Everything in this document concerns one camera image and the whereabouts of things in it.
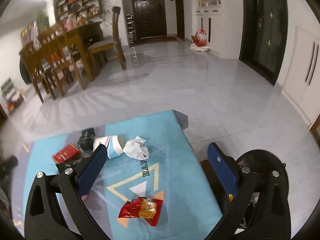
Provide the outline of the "stack of boxes by wall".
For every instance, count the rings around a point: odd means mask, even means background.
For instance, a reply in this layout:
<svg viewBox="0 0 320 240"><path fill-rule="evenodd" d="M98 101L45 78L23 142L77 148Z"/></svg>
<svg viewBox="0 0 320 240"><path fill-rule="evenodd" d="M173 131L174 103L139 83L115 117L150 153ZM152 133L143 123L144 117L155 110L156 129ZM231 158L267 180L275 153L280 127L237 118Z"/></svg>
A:
<svg viewBox="0 0 320 240"><path fill-rule="evenodd" d="M24 90L17 89L10 77L1 85L1 92L10 114L25 101Z"/></svg>

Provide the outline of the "dark entrance door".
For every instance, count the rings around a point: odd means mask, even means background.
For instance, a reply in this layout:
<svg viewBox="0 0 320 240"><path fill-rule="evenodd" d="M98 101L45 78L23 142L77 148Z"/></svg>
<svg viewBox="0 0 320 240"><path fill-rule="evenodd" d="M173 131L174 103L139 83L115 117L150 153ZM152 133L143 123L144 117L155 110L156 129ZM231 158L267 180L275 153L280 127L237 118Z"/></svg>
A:
<svg viewBox="0 0 320 240"><path fill-rule="evenodd" d="M132 0L132 7L139 40L167 35L164 0Z"/></svg>

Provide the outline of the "wooden dining table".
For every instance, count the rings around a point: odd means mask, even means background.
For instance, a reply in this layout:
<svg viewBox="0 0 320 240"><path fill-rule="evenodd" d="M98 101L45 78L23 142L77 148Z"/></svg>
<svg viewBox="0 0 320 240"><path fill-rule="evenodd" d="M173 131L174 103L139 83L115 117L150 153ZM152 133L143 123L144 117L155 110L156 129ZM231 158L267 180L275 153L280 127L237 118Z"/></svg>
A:
<svg viewBox="0 0 320 240"><path fill-rule="evenodd" d="M85 42L89 38L102 37L100 23L89 23L80 27L73 28L71 30L65 29L65 31L67 34L68 41L71 44L72 55L74 56L75 61L77 58L80 58L82 60L89 81L94 81L96 76L94 74L93 68L91 66L87 54L88 44L86 44Z"/></svg>

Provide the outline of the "brown wooden board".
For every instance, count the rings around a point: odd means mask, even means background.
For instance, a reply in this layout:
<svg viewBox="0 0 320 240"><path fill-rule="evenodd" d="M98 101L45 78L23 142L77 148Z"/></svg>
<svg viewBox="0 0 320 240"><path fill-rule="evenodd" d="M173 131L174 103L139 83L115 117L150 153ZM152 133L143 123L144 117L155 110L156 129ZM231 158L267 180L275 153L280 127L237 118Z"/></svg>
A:
<svg viewBox="0 0 320 240"><path fill-rule="evenodd" d="M210 184L210 187L214 193L214 196L216 197L219 207L222 208L225 201L225 191L223 186L221 185L208 159L201 161L200 165Z"/></svg>

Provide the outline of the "dark green crumpled wrapper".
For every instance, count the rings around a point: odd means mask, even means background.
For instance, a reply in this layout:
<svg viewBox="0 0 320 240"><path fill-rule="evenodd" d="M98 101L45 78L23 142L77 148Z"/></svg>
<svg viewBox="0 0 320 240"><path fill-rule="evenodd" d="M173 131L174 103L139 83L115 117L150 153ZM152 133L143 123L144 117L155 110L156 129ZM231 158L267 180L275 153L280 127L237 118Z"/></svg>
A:
<svg viewBox="0 0 320 240"><path fill-rule="evenodd" d="M95 130L93 127L81 131L81 137L78 140L78 148L82 151L93 150L95 140Z"/></svg>

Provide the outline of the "red white bag on floor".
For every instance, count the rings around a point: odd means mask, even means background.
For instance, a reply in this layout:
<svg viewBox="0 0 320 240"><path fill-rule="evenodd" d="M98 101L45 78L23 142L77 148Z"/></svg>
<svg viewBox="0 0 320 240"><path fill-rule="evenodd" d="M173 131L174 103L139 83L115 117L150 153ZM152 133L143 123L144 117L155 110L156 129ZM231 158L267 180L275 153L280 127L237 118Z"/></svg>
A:
<svg viewBox="0 0 320 240"><path fill-rule="evenodd" d="M208 52L210 48L207 46L207 34L203 29L198 30L195 35L191 37L191 51Z"/></svg>

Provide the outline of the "beige striped paper cup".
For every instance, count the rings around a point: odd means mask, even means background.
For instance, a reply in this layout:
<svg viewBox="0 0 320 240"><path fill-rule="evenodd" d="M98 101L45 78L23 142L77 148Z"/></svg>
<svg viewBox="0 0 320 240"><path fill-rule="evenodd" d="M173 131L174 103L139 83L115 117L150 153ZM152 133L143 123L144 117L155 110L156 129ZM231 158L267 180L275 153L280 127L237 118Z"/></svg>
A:
<svg viewBox="0 0 320 240"><path fill-rule="evenodd" d="M95 138L93 150L95 151L99 145L107 148L108 159L116 158L124 153L125 142L121 135L108 135L105 137Z"/></svg>

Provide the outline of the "wooden chair near left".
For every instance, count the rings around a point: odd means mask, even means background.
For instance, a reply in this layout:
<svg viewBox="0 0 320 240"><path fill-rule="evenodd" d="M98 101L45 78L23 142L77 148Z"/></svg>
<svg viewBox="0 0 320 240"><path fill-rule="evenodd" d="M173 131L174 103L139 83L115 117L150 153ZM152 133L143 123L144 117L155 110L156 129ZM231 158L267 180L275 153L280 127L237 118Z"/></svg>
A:
<svg viewBox="0 0 320 240"><path fill-rule="evenodd" d="M44 69L41 63L41 60L36 55L36 50L33 46L33 42L27 43L19 52L19 55L27 69L27 73L30 76L31 83L35 89L36 94L39 96L40 101L43 103L43 97L39 88L39 83L44 88L47 94L50 94L51 97L55 100L56 96L53 91L53 87L56 87L56 84L53 80L50 67Z"/></svg>

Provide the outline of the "wall display shelf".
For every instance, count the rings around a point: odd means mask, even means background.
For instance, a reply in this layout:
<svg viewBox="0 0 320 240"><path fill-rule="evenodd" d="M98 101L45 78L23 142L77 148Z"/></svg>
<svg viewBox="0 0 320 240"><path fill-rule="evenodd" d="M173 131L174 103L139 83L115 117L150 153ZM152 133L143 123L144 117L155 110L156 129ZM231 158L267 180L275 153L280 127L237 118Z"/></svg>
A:
<svg viewBox="0 0 320 240"><path fill-rule="evenodd" d="M67 20L72 13L87 20L103 13L102 0L53 0L53 8L56 21Z"/></svg>

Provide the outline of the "red gold snack wrapper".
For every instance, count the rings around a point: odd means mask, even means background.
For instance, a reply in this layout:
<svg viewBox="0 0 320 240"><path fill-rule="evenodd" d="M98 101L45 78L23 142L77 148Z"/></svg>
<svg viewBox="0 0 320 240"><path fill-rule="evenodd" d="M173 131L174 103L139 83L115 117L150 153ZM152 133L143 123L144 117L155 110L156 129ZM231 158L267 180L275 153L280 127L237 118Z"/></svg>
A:
<svg viewBox="0 0 320 240"><path fill-rule="evenodd" d="M118 218L142 218L150 226L157 226L163 200L147 197L138 197L127 201L119 212Z"/></svg>

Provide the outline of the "black round trash bin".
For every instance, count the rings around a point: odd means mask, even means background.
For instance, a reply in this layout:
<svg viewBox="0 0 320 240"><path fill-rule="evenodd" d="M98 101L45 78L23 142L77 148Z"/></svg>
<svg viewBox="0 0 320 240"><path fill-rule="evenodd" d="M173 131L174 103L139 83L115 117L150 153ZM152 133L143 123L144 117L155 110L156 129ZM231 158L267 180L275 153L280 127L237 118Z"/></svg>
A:
<svg viewBox="0 0 320 240"><path fill-rule="evenodd" d="M240 167L238 194L228 210L246 228L231 239L290 239L289 178L286 165L266 150L250 150L236 160Z"/></svg>

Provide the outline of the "green printed flat wrapper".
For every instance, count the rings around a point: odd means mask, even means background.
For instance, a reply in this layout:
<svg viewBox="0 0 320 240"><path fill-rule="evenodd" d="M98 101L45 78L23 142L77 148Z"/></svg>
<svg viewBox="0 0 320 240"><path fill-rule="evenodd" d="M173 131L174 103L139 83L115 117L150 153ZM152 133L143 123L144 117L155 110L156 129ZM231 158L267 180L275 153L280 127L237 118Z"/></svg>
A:
<svg viewBox="0 0 320 240"><path fill-rule="evenodd" d="M76 165L78 165L78 163L80 163L80 159L79 160L73 160L73 161L67 161L65 163L58 163L56 164L56 167L59 171L59 173L64 172L67 168L74 168Z"/></svg>

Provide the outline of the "wooden chair middle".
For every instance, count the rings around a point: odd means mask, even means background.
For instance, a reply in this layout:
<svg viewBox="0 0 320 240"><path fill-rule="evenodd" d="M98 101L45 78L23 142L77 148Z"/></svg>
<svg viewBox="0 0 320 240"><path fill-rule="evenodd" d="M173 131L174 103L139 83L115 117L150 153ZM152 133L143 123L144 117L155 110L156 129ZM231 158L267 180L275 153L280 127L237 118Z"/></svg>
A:
<svg viewBox="0 0 320 240"><path fill-rule="evenodd" d="M64 24L58 22L46 31L40 33L37 37L41 46L47 50L50 72L56 81L57 87L62 96L65 95L59 78L59 73L62 73L67 82L73 81L73 76L70 71L70 66L75 71L75 76L82 90L85 90L79 68L76 65L74 56L72 55L71 44L68 41Z"/></svg>

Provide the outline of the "dark glass door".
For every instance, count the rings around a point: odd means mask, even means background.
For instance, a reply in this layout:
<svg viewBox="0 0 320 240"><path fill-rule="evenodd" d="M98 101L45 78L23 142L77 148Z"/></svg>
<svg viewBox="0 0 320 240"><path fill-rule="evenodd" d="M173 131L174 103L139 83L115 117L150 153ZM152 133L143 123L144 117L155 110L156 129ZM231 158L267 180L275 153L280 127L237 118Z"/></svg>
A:
<svg viewBox="0 0 320 240"><path fill-rule="evenodd" d="M273 85L283 63L287 30L287 0L244 0L239 60Z"/></svg>

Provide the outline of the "metal step ladder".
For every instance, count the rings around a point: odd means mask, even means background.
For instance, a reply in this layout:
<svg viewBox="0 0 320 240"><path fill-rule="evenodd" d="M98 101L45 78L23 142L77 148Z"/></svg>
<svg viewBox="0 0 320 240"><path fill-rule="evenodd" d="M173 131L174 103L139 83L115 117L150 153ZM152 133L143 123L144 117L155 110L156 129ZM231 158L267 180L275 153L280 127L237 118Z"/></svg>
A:
<svg viewBox="0 0 320 240"><path fill-rule="evenodd" d="M135 40L136 40L136 30L135 30L135 22L132 14L126 14L126 29L127 29L127 39L129 43L129 47L131 49L131 53L133 56L133 61L135 65L138 63L136 49L135 49Z"/></svg>

